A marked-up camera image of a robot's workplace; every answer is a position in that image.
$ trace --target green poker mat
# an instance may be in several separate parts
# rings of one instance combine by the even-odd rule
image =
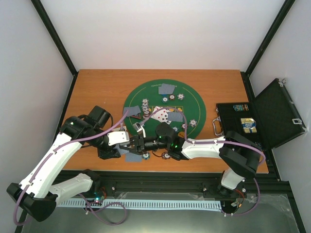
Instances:
[[[160,95],[158,93],[158,87],[163,83],[171,84],[175,86],[173,95],[175,95],[174,100],[169,100],[167,103],[162,102],[164,96],[169,98],[169,95]],[[177,98],[178,94],[184,94],[183,100]],[[189,85],[171,79],[158,79],[152,80],[135,88],[127,97],[124,103],[124,107],[134,107],[139,106],[141,110],[141,104],[143,99],[148,99],[149,101],[149,111],[152,113],[156,106],[159,107],[174,107],[181,110],[187,118],[187,137],[196,138],[204,127],[206,120],[206,108],[201,96]],[[127,117],[124,123],[127,127],[128,132],[131,135],[136,135],[137,132],[133,128],[133,124],[136,122],[141,122],[143,120],[143,112],[140,113],[141,119],[136,119],[133,117]],[[195,127],[190,127],[190,120],[195,119],[197,125]],[[155,130],[160,121],[150,118],[145,122],[144,129],[147,136],[155,136]],[[183,122],[170,123],[171,127],[177,127],[180,136],[183,136]]]

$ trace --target case handle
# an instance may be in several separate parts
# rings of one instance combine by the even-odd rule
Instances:
[[[220,118],[218,117],[218,118],[216,118],[216,119],[213,119],[213,122],[212,122],[212,123],[213,123],[213,127],[214,127],[214,134],[215,134],[216,136],[223,136],[223,135],[224,135],[223,132],[217,133],[215,121],[220,121]]]

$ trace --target case lid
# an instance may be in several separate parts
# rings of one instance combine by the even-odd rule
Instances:
[[[253,101],[265,143],[270,148],[279,147],[307,131],[285,82],[285,79],[274,79]]]

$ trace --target gray floor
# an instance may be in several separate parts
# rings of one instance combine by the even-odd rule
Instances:
[[[297,233],[289,203],[283,196],[263,199],[257,209],[241,217],[224,217],[208,211],[139,211],[129,210],[119,226],[107,226],[82,208],[57,208],[45,221],[32,221],[23,233]],[[239,210],[253,206],[246,200]],[[111,221],[122,219],[122,210],[108,209],[99,216]]]

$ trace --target wooden tabletop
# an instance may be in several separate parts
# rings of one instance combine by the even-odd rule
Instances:
[[[65,119],[88,114],[95,105],[110,112],[115,122],[122,117],[126,97],[138,85],[154,79],[175,79],[193,87],[202,97],[207,118],[196,139],[215,138],[212,120],[217,117],[216,103],[248,101],[238,70],[80,70],[68,105]],[[166,172],[223,172],[228,168],[221,159],[196,158],[188,161],[163,160],[151,156],[142,162],[119,159],[102,160],[95,148],[76,152],[64,169],[104,171],[166,171]],[[258,168],[268,173],[264,163]]]

